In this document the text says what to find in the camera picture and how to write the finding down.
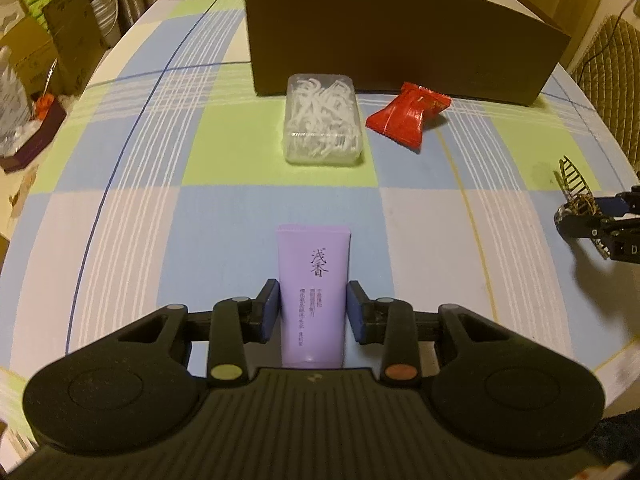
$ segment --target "red candy wrapper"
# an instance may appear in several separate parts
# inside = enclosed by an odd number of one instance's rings
[[[404,83],[400,95],[367,118],[367,128],[414,151],[422,145],[422,123],[451,104],[451,98],[413,83]]]

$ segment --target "plastic box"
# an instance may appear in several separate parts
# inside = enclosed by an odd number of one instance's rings
[[[362,152],[362,124],[351,79],[331,74],[291,76],[282,140],[289,162],[356,163]]]

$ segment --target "cosmetic tube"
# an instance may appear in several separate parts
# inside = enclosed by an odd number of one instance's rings
[[[277,239],[282,365],[341,368],[351,232],[291,224]]]

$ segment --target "table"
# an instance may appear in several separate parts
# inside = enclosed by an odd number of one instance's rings
[[[357,167],[290,166],[243,5],[159,0],[95,73],[0,275],[0,366],[28,378],[157,306],[255,295],[278,275],[276,227],[300,222],[351,228],[350,279],[372,298],[471,308],[594,370],[607,403],[638,377],[640,266],[559,237],[553,171],[568,156],[596,195],[638,180],[561,67],[531,107],[454,99],[419,155],[367,130]],[[362,116],[391,99],[361,95]],[[275,339],[253,365],[278,363]],[[347,331],[346,366],[379,358]],[[190,371],[205,362],[196,346]]]

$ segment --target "orange dot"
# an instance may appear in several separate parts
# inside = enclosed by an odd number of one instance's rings
[[[397,364],[386,367],[385,375],[394,381],[410,381],[418,374],[415,366]]]

